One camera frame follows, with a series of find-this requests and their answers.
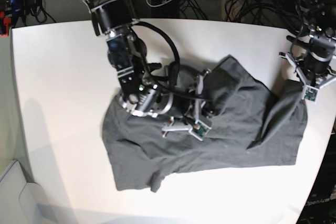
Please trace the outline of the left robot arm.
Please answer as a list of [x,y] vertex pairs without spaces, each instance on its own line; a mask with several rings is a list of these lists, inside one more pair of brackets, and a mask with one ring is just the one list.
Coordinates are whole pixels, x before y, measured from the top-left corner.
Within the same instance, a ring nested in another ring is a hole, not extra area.
[[293,49],[284,54],[304,86],[319,90],[335,81],[330,63],[335,59],[335,0],[292,0],[298,14],[299,28],[287,39],[303,54]]

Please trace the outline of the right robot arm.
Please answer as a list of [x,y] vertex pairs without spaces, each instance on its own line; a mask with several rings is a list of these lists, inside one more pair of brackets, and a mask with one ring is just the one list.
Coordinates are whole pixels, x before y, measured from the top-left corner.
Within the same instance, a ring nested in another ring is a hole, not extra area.
[[[187,127],[210,126],[203,114],[207,99],[203,96],[203,80],[197,75],[196,86],[191,91],[177,89],[181,69],[178,50],[171,38],[161,29],[140,21],[135,14],[132,0],[82,0],[91,16],[97,36],[105,35],[108,58],[117,71],[121,87],[121,106],[138,117],[168,115],[181,120]],[[159,63],[149,63],[146,45],[133,30],[134,26],[146,27],[158,33],[170,46],[174,60],[163,77],[155,76]]]

